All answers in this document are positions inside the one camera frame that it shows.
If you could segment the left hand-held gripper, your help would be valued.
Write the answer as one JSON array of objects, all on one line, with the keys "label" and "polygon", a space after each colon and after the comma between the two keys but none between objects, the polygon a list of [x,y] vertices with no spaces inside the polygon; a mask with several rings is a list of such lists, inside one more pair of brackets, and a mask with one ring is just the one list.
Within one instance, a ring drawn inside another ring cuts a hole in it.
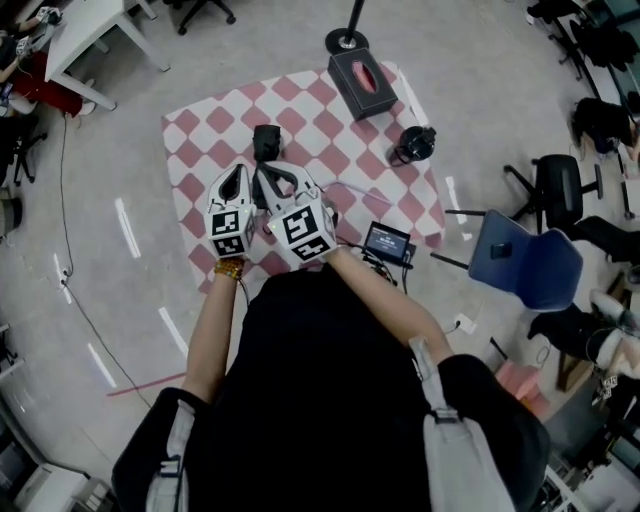
[{"label": "left hand-held gripper", "polygon": [[257,211],[250,199],[250,179],[245,164],[231,166],[211,185],[204,219],[206,235],[217,258],[249,254]]}]

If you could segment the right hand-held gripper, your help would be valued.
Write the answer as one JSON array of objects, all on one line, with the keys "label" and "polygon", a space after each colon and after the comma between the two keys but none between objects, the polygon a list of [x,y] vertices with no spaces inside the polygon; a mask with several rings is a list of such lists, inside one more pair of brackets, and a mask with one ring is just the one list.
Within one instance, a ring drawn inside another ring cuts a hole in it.
[{"label": "right hand-held gripper", "polygon": [[333,210],[304,167],[273,161],[258,164],[256,176],[266,206],[278,213],[269,219],[268,228],[291,263],[310,263],[337,248]]}]

